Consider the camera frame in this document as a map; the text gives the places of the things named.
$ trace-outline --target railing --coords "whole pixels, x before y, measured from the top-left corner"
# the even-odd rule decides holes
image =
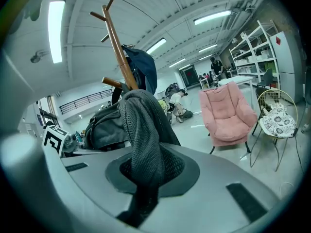
[[[112,90],[106,90],[106,91],[101,91],[98,93],[94,93],[92,95],[88,95],[86,97],[77,99],[75,101],[72,101],[70,103],[66,103],[62,106],[60,106],[60,111],[62,112],[62,114],[65,114],[69,111],[72,111],[74,109],[77,109],[83,105],[86,105],[88,103],[92,103],[94,101],[106,98],[106,97],[110,97],[112,95]]]

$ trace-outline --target metal shelving unit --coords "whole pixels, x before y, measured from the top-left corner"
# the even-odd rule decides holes
[[[257,76],[258,82],[261,82],[261,76],[264,74],[259,68],[258,63],[262,62],[267,62],[267,61],[274,61],[275,67],[276,67],[276,72],[273,73],[273,77],[277,78],[277,86],[280,88],[280,78],[279,78],[279,73],[278,73],[278,67],[277,67],[277,61],[276,61],[276,55],[274,53],[272,44],[270,42],[270,37],[267,33],[268,30],[274,28],[275,32],[278,33],[273,21],[271,20],[270,23],[261,23],[259,20],[257,21],[258,27],[253,30],[250,34],[246,34],[245,32],[242,33],[243,40],[236,45],[233,49],[230,50],[231,56],[233,58],[234,64],[237,68],[237,74],[238,75],[252,75],[252,76]],[[260,36],[264,35],[266,41],[262,42]],[[254,40],[257,40],[257,45],[255,47],[252,46],[252,42]],[[233,52],[235,50],[240,50],[244,47],[248,47],[249,49],[246,49],[243,53],[234,56]],[[272,58],[265,58],[265,59],[258,59],[259,55],[256,55],[256,52],[258,49],[270,49]],[[244,63],[240,63],[239,60],[245,59]],[[246,69],[246,68],[254,68],[256,67],[256,72],[245,72],[242,71],[241,69]]]

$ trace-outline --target pink armchair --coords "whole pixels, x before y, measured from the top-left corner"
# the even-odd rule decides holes
[[[200,102],[205,127],[215,147],[245,142],[257,121],[255,111],[248,105],[236,83],[230,82],[214,90],[200,91]]]

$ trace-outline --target floral cushion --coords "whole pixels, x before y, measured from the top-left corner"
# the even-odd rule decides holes
[[[272,107],[262,117],[266,129],[274,136],[279,138],[292,137],[296,128],[296,122],[293,117],[287,113],[285,106]]]

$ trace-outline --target red sticker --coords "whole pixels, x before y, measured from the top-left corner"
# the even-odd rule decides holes
[[[280,45],[281,44],[281,39],[276,37],[276,43]]]

